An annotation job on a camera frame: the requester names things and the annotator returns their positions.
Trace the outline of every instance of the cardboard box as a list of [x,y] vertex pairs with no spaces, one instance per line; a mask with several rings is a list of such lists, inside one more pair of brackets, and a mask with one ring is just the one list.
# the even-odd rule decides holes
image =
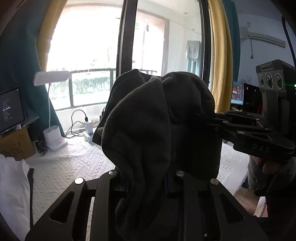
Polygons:
[[16,161],[26,159],[35,154],[29,138],[27,127],[14,131],[0,139],[0,154],[13,157]]

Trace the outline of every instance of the camera lens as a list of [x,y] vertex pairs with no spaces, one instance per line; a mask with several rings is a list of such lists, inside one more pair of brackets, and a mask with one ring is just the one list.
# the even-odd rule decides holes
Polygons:
[[283,79],[280,74],[276,74],[276,86],[281,89],[283,87]]
[[266,83],[267,83],[268,88],[272,89],[273,82],[272,82],[271,74],[270,73],[266,73],[265,79],[266,79]]
[[261,86],[264,85],[264,79],[263,79],[262,75],[259,76],[259,82],[260,82]]

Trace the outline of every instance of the white pillow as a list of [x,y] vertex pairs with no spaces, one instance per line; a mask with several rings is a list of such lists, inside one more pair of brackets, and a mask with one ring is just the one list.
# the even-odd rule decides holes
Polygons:
[[0,212],[14,232],[24,241],[30,230],[29,165],[0,154]]

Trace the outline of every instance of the white desk lamp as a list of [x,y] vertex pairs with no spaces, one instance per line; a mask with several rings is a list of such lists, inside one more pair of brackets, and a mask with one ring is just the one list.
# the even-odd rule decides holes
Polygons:
[[50,98],[49,89],[51,83],[66,81],[69,78],[68,71],[54,71],[54,72],[37,72],[34,77],[34,85],[40,86],[49,84],[48,87],[48,110],[49,110],[49,127],[43,131],[45,143],[47,147],[56,151],[68,143],[67,139],[62,137],[59,126],[50,126]]

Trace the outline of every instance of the yellow curtain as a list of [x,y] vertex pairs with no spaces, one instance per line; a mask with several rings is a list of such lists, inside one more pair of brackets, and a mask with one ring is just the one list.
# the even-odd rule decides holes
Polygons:
[[230,108],[233,80],[231,35],[222,0],[208,0],[214,34],[213,91],[215,112]]
[[51,0],[45,14],[37,41],[37,51],[42,71],[46,71],[50,41],[66,3],[67,0]]

